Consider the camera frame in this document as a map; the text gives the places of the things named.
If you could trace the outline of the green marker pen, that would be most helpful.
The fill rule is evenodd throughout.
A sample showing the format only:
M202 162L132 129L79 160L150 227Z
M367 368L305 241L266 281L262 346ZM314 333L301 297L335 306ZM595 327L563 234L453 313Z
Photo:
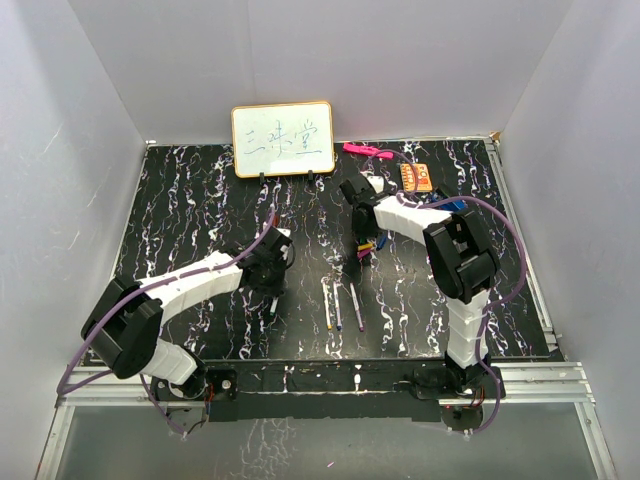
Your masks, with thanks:
M269 310L269 314L270 314L271 316L274 316L274 315L276 314L278 301L279 301L279 298L278 298L278 297L276 297L276 298L274 298L274 299L273 299L273 301L272 301L272 303L271 303L270 310Z

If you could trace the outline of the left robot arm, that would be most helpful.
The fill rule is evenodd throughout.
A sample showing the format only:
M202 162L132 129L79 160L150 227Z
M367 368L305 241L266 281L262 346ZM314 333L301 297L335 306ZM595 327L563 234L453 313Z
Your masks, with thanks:
M277 297L294 254L291 231L270 227L245 248L216 250L178 270L143 280L114 277L81 330L81 338L119 379L154 377L194 399L206 387L196 354L160 338L183 311L247 288Z

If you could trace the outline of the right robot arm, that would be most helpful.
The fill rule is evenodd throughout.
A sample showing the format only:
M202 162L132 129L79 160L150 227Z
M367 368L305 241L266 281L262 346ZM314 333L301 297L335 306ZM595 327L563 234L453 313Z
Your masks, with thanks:
M340 190L352 208L356 237L391 232L426 248L434 281L448 309L445 359L454 366L446 371L446 385L457 396L471 395L482 382L478 368L489 366L484 309L500 268L478 215L470 208L450 212L412 204L363 175L343 181Z

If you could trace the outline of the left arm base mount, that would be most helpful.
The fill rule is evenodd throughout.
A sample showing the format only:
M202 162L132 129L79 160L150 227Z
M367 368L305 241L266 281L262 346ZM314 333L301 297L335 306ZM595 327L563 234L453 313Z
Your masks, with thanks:
M153 377L152 397L159 402L200 402L213 417L213 405L234 402L238 397L238 373L227 367L199 367L184 384Z

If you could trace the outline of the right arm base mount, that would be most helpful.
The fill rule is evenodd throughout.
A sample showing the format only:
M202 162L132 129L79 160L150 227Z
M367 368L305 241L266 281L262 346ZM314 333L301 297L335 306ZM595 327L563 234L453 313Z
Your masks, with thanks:
M460 400L463 407L480 407L487 400L506 396L501 372L480 364L461 369L457 365L425 364L413 368L394 384L418 400Z

